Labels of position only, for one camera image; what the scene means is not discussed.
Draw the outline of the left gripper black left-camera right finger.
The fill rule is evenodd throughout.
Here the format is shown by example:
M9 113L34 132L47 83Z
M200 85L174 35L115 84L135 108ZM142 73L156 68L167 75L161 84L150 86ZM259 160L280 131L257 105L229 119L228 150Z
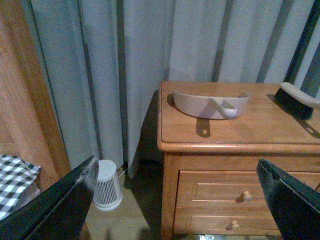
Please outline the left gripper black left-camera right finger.
M320 238L320 193L266 159L257 176L270 213L285 240Z

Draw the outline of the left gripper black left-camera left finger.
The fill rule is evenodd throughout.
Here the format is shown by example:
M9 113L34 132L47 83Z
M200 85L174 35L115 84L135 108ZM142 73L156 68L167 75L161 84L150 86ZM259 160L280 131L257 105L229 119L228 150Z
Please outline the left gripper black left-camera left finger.
M99 173L89 157L35 199L0 222L2 240L78 240Z

